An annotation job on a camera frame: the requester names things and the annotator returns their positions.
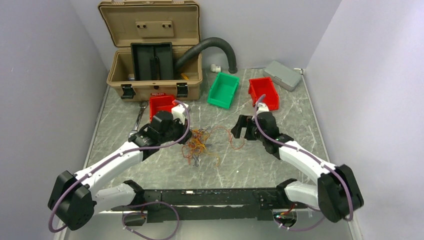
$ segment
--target gray wall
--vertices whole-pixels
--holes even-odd
[[[330,159],[356,176],[364,239],[421,240],[424,3],[343,0],[306,69]]]
[[[70,0],[100,51],[112,65],[116,48],[97,5],[100,0]],[[201,36],[227,40],[238,68],[263,67],[272,60],[304,68],[320,42],[341,0],[198,0]],[[203,65],[228,68],[217,48],[204,52]]]
[[[56,176],[83,167],[107,70],[68,0],[0,3],[0,235],[45,240]]]

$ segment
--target black plastic insert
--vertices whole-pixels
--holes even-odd
[[[172,80],[172,43],[131,43],[136,81]]]

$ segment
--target black latch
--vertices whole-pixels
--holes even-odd
[[[123,94],[120,97],[121,99],[133,99],[134,95],[136,95],[136,92],[134,91],[131,84],[122,84],[121,88],[123,91]]]
[[[181,82],[176,84],[176,97],[187,98],[189,96],[189,86],[187,82]]]

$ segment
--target wrench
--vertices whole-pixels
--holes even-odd
[[[149,105],[148,101],[140,102],[140,111],[138,112],[137,120],[135,120],[134,127],[128,133],[128,138],[131,137],[131,135],[133,135],[133,134],[135,134],[139,131],[140,120],[142,119],[143,113],[146,110],[148,105]]]

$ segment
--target gray case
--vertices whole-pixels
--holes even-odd
[[[265,67],[263,70],[263,76],[270,77],[275,84],[290,92],[296,88],[302,79],[302,75],[300,73],[277,61],[272,61]]]

